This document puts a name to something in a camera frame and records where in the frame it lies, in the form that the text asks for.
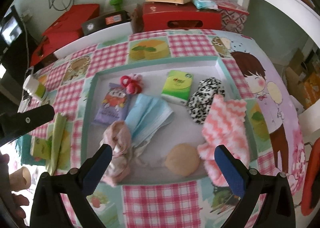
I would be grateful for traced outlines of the person's hand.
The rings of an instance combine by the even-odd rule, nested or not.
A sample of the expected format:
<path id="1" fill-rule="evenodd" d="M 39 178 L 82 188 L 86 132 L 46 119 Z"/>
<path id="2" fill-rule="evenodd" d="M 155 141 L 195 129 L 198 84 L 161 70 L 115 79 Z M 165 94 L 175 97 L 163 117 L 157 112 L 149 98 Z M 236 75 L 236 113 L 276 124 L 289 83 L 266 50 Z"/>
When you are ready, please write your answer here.
<path id="1" fill-rule="evenodd" d="M 22 206 L 28 206 L 29 200 L 20 194 L 11 192 L 8 163 L 9 156 L 1 154 L 1 217 L 5 227 L 26 227 L 26 217 Z"/>

